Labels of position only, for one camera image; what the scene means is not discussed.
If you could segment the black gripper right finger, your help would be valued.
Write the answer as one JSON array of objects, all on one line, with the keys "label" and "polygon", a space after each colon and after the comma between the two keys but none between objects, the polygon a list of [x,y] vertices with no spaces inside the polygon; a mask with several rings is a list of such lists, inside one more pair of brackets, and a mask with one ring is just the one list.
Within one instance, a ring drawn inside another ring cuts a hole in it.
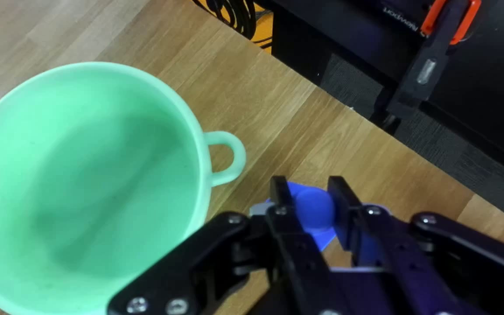
[{"label": "black gripper right finger", "polygon": [[436,211],[409,220],[327,180],[334,230],[352,253],[338,274],[350,315],[504,315],[504,243]]}]

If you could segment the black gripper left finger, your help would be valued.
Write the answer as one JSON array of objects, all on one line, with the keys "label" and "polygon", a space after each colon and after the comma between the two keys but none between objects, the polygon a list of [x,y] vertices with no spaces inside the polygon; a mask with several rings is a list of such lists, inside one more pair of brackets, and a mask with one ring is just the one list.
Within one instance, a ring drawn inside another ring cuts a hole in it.
[{"label": "black gripper left finger", "polygon": [[212,315],[250,272],[268,272],[278,309],[315,311],[329,267],[315,237],[301,225],[285,176],[269,181],[264,215],[222,211],[124,285],[107,315]]}]

